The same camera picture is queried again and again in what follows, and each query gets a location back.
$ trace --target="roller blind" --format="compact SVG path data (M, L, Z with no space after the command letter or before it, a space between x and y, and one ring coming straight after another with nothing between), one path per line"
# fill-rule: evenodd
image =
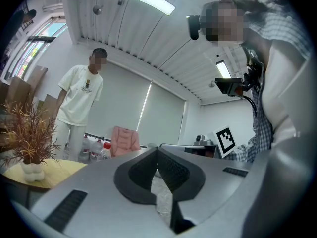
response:
M184 105L184 100L152 84L138 128L140 144L177 144Z
M150 81L111 63L100 75L104 86L90 110L86 132L111 138L114 126L136 130Z

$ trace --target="white pants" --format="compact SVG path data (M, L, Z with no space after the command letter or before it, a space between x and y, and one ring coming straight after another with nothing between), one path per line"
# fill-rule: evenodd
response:
M55 134L53 135L53 143L56 141L56 145L60 145L60 150L54 150L56 159L63 159L65 144L67 143L68 133L69 135L69 160L78 161L78 154L81 150L85 126L74 126L64 123L60 120L55 121Z

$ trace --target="white vase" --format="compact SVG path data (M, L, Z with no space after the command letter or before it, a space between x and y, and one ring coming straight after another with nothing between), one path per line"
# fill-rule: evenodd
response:
M36 180L41 181L44 179L44 172L42 170L41 164L25 164L22 162L21 167L24 172L24 179L27 182L33 182Z

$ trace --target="yellow tabletop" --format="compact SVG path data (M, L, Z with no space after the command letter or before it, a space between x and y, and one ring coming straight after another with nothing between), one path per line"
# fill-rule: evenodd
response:
M3 175L25 185L50 189L54 188L61 181L64 181L73 173L86 166L86 164L84 163L68 160L58 160L59 163L54 161L53 159L46 159L45 161L47 165L41 163L42 169L45 174L45 178L42 181L25 181L23 178L24 173L20 163L9 168L7 171L4 172Z

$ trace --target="white t-shirt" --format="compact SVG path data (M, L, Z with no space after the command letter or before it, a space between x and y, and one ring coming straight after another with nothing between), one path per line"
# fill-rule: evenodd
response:
M304 58L291 44L278 40L272 41L262 92L263 111L272 124L274 132L271 147L293 137L296 132L279 95L295 77L303 62Z
M67 91L57 119L74 126L86 126L88 113L94 101L98 101L103 88L103 78L93 75L88 66L76 65L58 84Z

